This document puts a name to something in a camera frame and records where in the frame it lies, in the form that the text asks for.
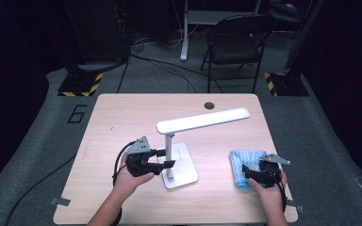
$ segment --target wooden table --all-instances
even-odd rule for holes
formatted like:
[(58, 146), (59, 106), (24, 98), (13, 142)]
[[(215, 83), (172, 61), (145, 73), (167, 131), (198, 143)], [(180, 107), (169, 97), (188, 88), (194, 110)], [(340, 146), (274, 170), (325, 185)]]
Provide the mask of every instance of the wooden table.
[[(207, 102), (214, 109), (205, 109)], [(114, 163), (123, 146), (147, 136), (151, 148), (164, 147), (164, 136), (156, 130), (158, 122), (239, 107), (250, 111), (250, 119), (175, 134), (173, 144), (188, 145), (199, 180), (167, 189), (162, 176), (156, 176), (125, 202), (121, 224), (265, 222), (257, 193), (236, 188), (229, 158), (233, 150), (276, 153), (254, 94), (100, 95), (61, 196), (71, 202), (58, 205), (54, 222), (87, 223), (112, 188)], [(288, 187), (286, 192), (291, 200)], [(288, 222), (298, 218), (289, 206), (285, 215)]]

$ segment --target chair leg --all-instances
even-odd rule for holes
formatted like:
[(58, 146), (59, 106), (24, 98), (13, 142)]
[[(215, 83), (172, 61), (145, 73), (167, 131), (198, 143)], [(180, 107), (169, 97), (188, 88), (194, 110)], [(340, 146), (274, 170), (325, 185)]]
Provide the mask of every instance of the chair leg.
[(201, 70), (204, 68), (204, 65), (205, 65), (205, 62), (206, 62), (206, 59), (207, 59), (207, 55), (208, 55), (208, 50), (206, 51), (204, 61), (202, 62)]
[(252, 93), (255, 93), (255, 84), (257, 82), (258, 73), (260, 71), (261, 59), (263, 58), (264, 45), (260, 48), (260, 59), (257, 62), (256, 72), (255, 72), (255, 81), (254, 86), (252, 87)]
[(210, 81), (211, 81), (211, 61), (208, 61), (208, 74), (207, 74), (207, 93), (210, 93)]

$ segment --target hazard tape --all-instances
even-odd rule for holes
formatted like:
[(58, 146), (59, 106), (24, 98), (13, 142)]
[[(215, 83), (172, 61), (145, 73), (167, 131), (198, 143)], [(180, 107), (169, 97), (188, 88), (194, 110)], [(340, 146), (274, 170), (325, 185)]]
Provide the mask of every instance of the hazard tape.
[(102, 73), (98, 74), (98, 76), (96, 76), (95, 78), (95, 82), (93, 83), (92, 88), (90, 89), (90, 91), (88, 92), (59, 92), (58, 96), (69, 96), (69, 97), (75, 97), (75, 96), (93, 96), (93, 94), (95, 93), (95, 91), (98, 89), (99, 87), (99, 83), (102, 80), (102, 77), (104, 75)]
[(267, 81), (267, 86), (269, 87), (271, 96), (277, 96), (277, 91), (275, 90), (274, 83), (272, 82), (272, 74), (277, 75), (286, 75), (285, 73), (264, 73), (264, 77)]

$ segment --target white stand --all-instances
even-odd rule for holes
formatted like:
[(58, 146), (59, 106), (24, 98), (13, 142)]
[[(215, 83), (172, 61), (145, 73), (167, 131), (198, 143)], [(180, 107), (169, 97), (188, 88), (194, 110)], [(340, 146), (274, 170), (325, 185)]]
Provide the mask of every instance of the white stand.
[(211, 125), (248, 119), (251, 116), (246, 108), (209, 113), (205, 115), (191, 116), (182, 119), (161, 121), (156, 129), (161, 135), (165, 135), (166, 156), (159, 157), (160, 163), (175, 160), (172, 168), (162, 171), (164, 184), (170, 188), (187, 185), (198, 180), (198, 173), (193, 166), (188, 147), (185, 143), (172, 145), (175, 133), (191, 129), (203, 128)]
[[(168, 189), (188, 185), (198, 181), (198, 173), (196, 168), (193, 166), (187, 144), (174, 144), (172, 146), (172, 157), (172, 160), (175, 160), (174, 166), (161, 172), (163, 175), (164, 185)], [(159, 163), (163, 163), (166, 161), (166, 156), (158, 157), (157, 159)]]

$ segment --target folded towel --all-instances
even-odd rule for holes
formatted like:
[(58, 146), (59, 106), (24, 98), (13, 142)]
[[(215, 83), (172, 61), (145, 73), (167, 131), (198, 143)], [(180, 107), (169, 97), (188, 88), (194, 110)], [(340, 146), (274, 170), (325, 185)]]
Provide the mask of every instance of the folded towel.
[(230, 153), (232, 170), (237, 188), (244, 190), (253, 190), (248, 179), (245, 178), (245, 173), (242, 171), (242, 164), (250, 170), (260, 171), (258, 161), (260, 156), (266, 155), (265, 151), (253, 152), (244, 150), (235, 150)]

